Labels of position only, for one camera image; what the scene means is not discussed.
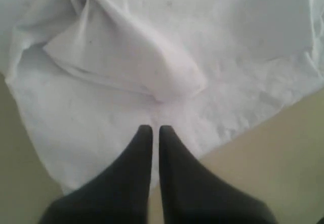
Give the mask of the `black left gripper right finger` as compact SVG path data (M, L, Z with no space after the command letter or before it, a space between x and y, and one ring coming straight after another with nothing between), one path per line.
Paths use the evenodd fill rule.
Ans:
M266 204L205 168L171 126L159 129L159 177L165 223L276 223Z

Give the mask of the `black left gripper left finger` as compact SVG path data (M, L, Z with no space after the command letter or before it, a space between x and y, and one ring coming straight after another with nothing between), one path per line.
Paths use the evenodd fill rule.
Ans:
M153 133L139 126L121 155L78 190L55 200L39 223L147 223Z

